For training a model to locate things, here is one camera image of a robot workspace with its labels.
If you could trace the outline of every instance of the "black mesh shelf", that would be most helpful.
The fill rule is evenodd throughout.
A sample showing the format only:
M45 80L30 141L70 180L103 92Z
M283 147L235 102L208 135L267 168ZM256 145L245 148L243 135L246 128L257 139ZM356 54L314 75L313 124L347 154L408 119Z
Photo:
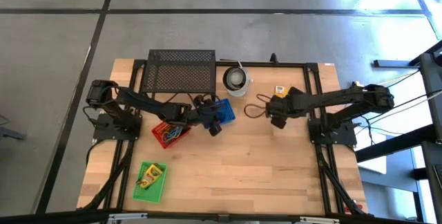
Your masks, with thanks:
M214 50L149 50L142 93L215 93Z

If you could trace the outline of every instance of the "wooden tabletop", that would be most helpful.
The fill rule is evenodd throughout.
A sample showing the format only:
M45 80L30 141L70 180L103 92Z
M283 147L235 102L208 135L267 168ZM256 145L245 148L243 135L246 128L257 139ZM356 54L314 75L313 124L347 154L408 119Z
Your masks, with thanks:
M133 59L116 59L111 80L127 86ZM246 67L253 78L247 94L231 97L222 84L227 67L217 67L217 95L229 98L236 119L222 125L222 131L211 137L202 125L163 149L151 130L160 123L155 115L142 112L140 138L135 143L123 209L128 211L235 213L235 214L324 214L318 165L314 146L309 141L306 118L288 119L284 129L270 124L270 119L248 118L246 104L263 104L257 93L272 96L276 85L295 86L305 91L301 68ZM319 64L323 91L340 89L333 64ZM157 93L165 101L170 93ZM187 95L173 102L189 103ZM333 112L340 107L329 107ZM256 109L251 114L258 114ZM78 207L89 203L106 182L116 141L105 141L91 152L84 176ZM348 194L368 212L354 152L335 145L334 153L339 178ZM160 203L133 200L135 181L142 161L166 163L168 173ZM116 206L119 181L115 184L111 206ZM329 183L332 210L336 212L333 187Z

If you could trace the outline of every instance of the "blue basket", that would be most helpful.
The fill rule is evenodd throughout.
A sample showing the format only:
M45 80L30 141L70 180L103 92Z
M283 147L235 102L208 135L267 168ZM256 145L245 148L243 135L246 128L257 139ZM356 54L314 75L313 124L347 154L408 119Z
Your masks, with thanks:
M215 105L218 107L216 117L220 120L219 124L227 124L235 120L235 113L233 113L229 99L219 100L215 102ZM205 129L208 129L209 127L210 126L206 124L204 125Z

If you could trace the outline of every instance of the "yellow object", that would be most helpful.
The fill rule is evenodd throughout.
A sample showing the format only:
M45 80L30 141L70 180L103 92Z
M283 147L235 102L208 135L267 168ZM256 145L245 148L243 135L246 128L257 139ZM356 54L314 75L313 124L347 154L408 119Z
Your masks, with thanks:
M151 186L161 176L161 174L163 174L163 171L160 169L160 166L157 163L152 164L146 170L146 172L144 172L143 177L137 181L137 184L141 188L146 189L147 187Z
M289 93L289 88L286 86L275 86L275 95L278 97L285 97Z

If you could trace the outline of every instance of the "red basket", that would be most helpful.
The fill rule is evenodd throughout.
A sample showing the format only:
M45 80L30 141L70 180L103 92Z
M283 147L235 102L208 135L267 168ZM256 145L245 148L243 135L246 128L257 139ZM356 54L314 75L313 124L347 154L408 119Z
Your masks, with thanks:
M169 124L167 124L167 123L165 123L165 122L162 122L161 124L157 125L154 129L152 129L152 133L153 133L153 135L155 136L155 138L158 140L158 142L160 143L160 145L161 145L164 149L165 149L165 148L168 148L168 147L171 147L172 144L175 144L178 140L180 140L182 137L184 137L186 134L188 134L189 131L191 130L190 128L188 128L186 131L182 131L181 134L180 134L180 136L179 136L178 138L174 139L173 141L171 141L171 142L164 142L164 141L162 140L162 135L163 135L163 133L164 133L164 130L165 130L167 127L170 127L170 126L171 126L171 125L169 125Z

